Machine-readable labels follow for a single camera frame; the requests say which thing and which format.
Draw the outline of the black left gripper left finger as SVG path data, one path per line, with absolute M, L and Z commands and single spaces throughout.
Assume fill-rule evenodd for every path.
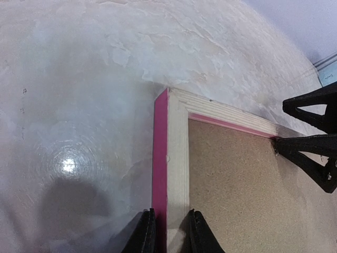
M 153 208 L 143 211 L 122 253 L 154 253 L 156 251 L 156 220 Z

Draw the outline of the light blue mug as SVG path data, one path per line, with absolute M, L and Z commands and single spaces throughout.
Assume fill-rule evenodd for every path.
M 337 67 L 336 62 L 325 66 L 318 71 L 318 77 L 322 86 L 327 86 L 336 82 Z

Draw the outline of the pink wooden picture frame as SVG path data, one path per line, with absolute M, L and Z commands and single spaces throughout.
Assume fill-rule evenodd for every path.
M 189 252 L 184 244 L 190 209 L 189 120 L 264 138 L 300 133 L 260 116 L 179 89 L 167 88 L 155 100 L 152 207 L 159 252 Z

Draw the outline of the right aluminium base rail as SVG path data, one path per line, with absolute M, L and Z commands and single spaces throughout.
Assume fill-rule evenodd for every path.
M 337 52 L 334 52 L 333 54 L 327 56 L 326 58 L 323 58 L 321 60 L 319 60 L 318 62 L 314 63 L 314 67 L 319 71 L 320 69 L 323 69 L 327 66 L 329 66 L 330 64 L 336 62 L 336 58 L 337 58 Z

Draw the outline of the brown backing board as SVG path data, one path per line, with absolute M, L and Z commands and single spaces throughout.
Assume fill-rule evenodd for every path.
M 336 252 L 336 194 L 269 139 L 189 121 L 190 206 L 226 252 Z

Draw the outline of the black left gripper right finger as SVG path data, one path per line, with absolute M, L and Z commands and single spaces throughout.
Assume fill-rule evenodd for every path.
M 179 232 L 183 236 L 179 252 L 224 253 L 200 211 L 189 210 L 179 226 Z

